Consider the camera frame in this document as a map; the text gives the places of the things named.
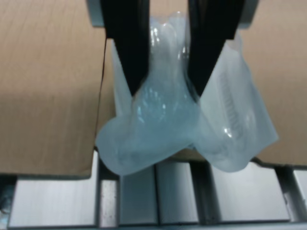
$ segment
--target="cardboard flap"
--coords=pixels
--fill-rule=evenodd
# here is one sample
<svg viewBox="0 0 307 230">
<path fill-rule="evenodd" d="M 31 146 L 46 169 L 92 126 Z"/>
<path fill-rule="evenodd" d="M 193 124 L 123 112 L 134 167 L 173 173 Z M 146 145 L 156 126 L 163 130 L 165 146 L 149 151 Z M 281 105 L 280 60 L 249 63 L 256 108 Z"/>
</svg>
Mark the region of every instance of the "cardboard flap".
<svg viewBox="0 0 307 230">
<path fill-rule="evenodd" d="M 0 173 L 89 176 L 105 32 L 83 0 L 0 0 Z"/>
<path fill-rule="evenodd" d="M 184 0 L 174 2 L 151 1 L 151 15 L 186 11 Z M 241 32 L 245 59 L 280 136 L 258 155 L 264 163 L 307 166 L 306 12 L 304 0 L 260 1 L 252 26 Z M 115 116 L 112 68 L 111 43 L 107 41 L 98 128 Z M 172 158 L 204 160 L 190 149 Z"/>
</svg>

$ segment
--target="brown cardboard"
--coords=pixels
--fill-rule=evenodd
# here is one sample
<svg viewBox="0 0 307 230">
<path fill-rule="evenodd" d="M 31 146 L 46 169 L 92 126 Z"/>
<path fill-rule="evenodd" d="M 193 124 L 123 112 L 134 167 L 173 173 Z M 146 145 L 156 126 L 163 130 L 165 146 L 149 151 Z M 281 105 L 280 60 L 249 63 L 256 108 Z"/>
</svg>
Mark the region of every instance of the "brown cardboard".
<svg viewBox="0 0 307 230">
<path fill-rule="evenodd" d="M 0 0 L 0 173 L 89 176 L 104 45 L 84 0 Z"/>
<path fill-rule="evenodd" d="M 153 0 L 151 15 L 185 11 L 185 2 Z M 252 26 L 241 33 L 244 57 L 280 136 L 277 143 L 258 155 L 262 162 L 307 165 L 306 12 L 305 0 L 262 0 Z M 106 44 L 100 100 L 98 128 L 115 116 L 110 41 Z M 173 158 L 204 160 L 199 153 L 188 149 Z"/>
</svg>

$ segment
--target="cardboard box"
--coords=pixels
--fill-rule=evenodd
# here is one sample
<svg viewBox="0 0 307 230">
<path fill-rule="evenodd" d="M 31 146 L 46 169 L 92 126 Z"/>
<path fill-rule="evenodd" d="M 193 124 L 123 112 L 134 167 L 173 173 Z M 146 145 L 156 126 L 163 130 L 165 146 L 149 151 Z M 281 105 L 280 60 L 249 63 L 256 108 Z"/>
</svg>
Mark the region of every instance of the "cardboard box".
<svg viewBox="0 0 307 230">
<path fill-rule="evenodd" d="M 151 14 L 186 2 L 152 0 Z M 306 12 L 304 0 L 263 0 L 241 33 L 280 136 L 262 162 L 307 165 Z M 0 173 L 89 176 L 95 133 L 115 116 L 109 42 L 100 94 L 104 46 L 83 0 L 0 0 Z"/>
<path fill-rule="evenodd" d="M 0 0 L 0 173 L 90 175 L 104 46 L 84 0 Z"/>
</svg>

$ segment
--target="clear plastic bag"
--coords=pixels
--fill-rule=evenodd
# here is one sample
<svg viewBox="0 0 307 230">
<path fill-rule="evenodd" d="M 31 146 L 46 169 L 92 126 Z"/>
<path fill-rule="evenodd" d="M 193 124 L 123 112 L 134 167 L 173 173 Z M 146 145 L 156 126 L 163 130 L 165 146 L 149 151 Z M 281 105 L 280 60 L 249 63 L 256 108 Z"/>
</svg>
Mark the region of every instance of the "clear plastic bag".
<svg viewBox="0 0 307 230">
<path fill-rule="evenodd" d="M 238 34 L 224 45 L 195 102 L 185 78 L 185 22 L 181 14 L 165 23 L 151 19 L 149 73 L 134 98 L 112 45 L 117 117 L 100 130 L 96 145 L 114 173 L 137 172 L 190 146 L 216 168 L 234 172 L 278 138 Z"/>
</svg>

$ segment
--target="transparent plastic packaging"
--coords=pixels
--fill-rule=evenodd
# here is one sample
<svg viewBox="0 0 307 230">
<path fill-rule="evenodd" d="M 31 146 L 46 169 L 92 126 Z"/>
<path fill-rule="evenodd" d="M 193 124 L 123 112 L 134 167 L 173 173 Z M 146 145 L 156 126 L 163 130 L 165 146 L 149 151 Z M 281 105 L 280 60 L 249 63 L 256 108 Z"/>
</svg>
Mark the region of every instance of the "transparent plastic packaging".
<svg viewBox="0 0 307 230">
<path fill-rule="evenodd" d="M 96 145 L 116 174 L 137 172 L 191 146 L 214 167 L 235 172 L 278 139 L 238 33 L 224 45 L 201 98 L 191 97 L 185 23 L 180 13 L 164 23 L 151 18 L 149 73 L 133 98 L 112 45 L 117 116 L 100 130 Z"/>
</svg>

